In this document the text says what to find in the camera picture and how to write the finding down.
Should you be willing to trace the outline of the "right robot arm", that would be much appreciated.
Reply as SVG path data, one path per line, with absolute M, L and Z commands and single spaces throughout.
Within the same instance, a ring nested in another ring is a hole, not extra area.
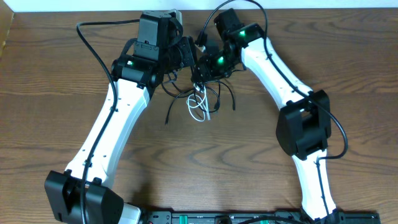
M 237 64 L 249 69 L 269 92 L 279 110 L 276 137 L 295 164 L 302 191 L 302 211 L 310 223 L 338 223 L 339 214 L 330 192 L 326 162 L 331 125 L 330 99 L 299 80 L 278 56 L 268 28 L 244 25 L 233 9 L 211 13 L 223 48 L 211 49 L 201 30 L 196 44 L 204 56 L 196 63 L 192 81 L 215 82 L 229 77 Z

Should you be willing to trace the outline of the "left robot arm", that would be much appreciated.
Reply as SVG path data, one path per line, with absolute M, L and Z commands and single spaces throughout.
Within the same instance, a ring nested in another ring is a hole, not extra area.
M 112 64 L 104 105 L 64 172 L 49 172 L 45 192 L 63 223 L 139 223 L 142 210 L 112 190 L 129 135 L 164 75 L 193 65 L 191 37 L 162 49 L 131 39 Z

